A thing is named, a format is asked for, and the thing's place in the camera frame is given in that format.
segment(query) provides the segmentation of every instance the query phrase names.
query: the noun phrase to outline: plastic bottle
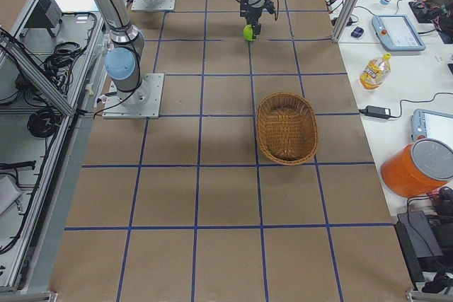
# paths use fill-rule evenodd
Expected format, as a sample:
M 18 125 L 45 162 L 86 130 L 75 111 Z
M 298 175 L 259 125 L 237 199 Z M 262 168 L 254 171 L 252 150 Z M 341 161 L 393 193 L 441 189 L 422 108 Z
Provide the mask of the plastic bottle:
M 389 59 L 391 54 L 386 53 L 369 61 L 365 70 L 360 75 L 360 83 L 367 89 L 373 90 L 379 87 L 384 79 L 390 74 Z

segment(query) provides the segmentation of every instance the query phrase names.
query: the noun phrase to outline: blue and white device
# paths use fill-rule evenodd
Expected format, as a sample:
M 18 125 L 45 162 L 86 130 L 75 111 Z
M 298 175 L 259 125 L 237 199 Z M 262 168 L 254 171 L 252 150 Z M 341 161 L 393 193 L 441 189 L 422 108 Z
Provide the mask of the blue and white device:
M 387 51 L 423 51 L 426 48 L 417 30 L 405 15 L 373 16 L 372 25 Z
M 412 140 L 431 138 L 453 149 L 453 115 L 417 109 L 412 116 Z

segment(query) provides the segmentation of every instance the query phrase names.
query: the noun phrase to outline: orange container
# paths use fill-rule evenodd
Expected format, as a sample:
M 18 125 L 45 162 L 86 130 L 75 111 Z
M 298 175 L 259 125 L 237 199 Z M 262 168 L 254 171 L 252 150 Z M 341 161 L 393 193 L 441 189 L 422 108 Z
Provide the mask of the orange container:
M 418 140 L 382 164 L 381 175 L 400 196 L 425 194 L 453 179 L 453 150 L 435 139 Z

